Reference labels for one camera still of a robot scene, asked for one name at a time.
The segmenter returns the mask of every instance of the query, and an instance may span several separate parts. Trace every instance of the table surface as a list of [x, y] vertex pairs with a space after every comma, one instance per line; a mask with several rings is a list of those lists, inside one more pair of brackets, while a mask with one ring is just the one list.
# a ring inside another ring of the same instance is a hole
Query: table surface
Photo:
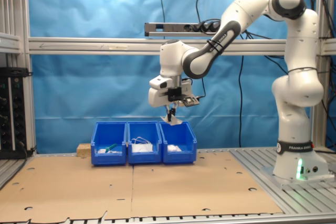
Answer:
[[[101, 224], [101, 223], [336, 223], [336, 182], [295, 185], [281, 190], [273, 180], [261, 171], [272, 167], [276, 160], [273, 147], [202, 149], [203, 152], [230, 152], [252, 175], [256, 182], [270, 195], [283, 210], [283, 214], [260, 215], [219, 215], [219, 216], [177, 216], [131, 218], [119, 220], [67, 220], [64, 224]], [[37, 156], [75, 156], [71, 154], [50, 154]], [[328, 163], [336, 163], [336, 155], [320, 153]], [[0, 160], [0, 185], [10, 178], [20, 167], [23, 160]]]

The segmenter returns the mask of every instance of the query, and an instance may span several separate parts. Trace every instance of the white cable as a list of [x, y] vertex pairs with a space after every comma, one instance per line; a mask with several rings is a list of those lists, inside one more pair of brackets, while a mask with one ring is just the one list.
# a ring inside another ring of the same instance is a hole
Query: white cable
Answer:
[[132, 141], [134, 141], [134, 143], [132, 143], [132, 152], [152, 152], [153, 151], [153, 145], [147, 139], [144, 139], [138, 136], [137, 138], [132, 138], [131, 142]]

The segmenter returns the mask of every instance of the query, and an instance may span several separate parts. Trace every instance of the plastic bin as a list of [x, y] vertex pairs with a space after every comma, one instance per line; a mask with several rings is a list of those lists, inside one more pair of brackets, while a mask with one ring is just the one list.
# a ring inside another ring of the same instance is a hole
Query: plastic bin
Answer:
[[[126, 163], [127, 122], [97, 122], [91, 140], [93, 165], [124, 165]], [[99, 154], [98, 150], [117, 144], [111, 151], [120, 153]]]
[[[153, 145], [153, 152], [132, 152], [133, 138], [142, 137]], [[152, 164], [162, 162], [162, 140], [157, 122], [128, 122], [128, 163]]]
[[[197, 140], [188, 122], [170, 126], [159, 123], [163, 141], [163, 162], [165, 164], [188, 164], [196, 161]], [[180, 152], [169, 152], [167, 146], [177, 145]]]

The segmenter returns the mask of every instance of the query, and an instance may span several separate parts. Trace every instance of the cardboard sheet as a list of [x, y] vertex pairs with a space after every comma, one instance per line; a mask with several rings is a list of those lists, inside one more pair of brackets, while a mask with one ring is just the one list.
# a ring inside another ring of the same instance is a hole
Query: cardboard sheet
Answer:
[[230, 153], [134, 170], [93, 167], [89, 157], [36, 157], [0, 190], [0, 222], [99, 219], [106, 211], [105, 219], [281, 212]]
[[90, 158], [34, 158], [0, 190], [0, 222], [98, 219], [106, 211], [107, 218], [130, 218], [132, 172], [93, 167]]
[[135, 166], [133, 180], [133, 217], [282, 212], [229, 152], [198, 154], [194, 165]]

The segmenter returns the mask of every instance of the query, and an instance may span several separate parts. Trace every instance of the blue backdrop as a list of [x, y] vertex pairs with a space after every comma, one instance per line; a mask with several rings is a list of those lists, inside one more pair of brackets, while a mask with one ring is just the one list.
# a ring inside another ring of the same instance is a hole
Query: blue backdrop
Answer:
[[[201, 20], [220, 18], [233, 0], [199, 0]], [[198, 22], [196, 0], [163, 0], [166, 22]], [[144, 38], [144, 23], [162, 22], [160, 0], [29, 0], [31, 36]], [[261, 17], [250, 32], [285, 38], [286, 24]], [[160, 120], [163, 108], [148, 105], [149, 81], [160, 72], [158, 56], [35, 55], [37, 150], [74, 152], [89, 143], [96, 121]], [[286, 69], [284, 60], [277, 60]], [[219, 57], [204, 79], [206, 98], [178, 109], [198, 148], [237, 147], [241, 56]], [[283, 75], [263, 56], [244, 60], [242, 146], [275, 146], [278, 115], [271, 93]], [[202, 82], [194, 81], [202, 94]]]

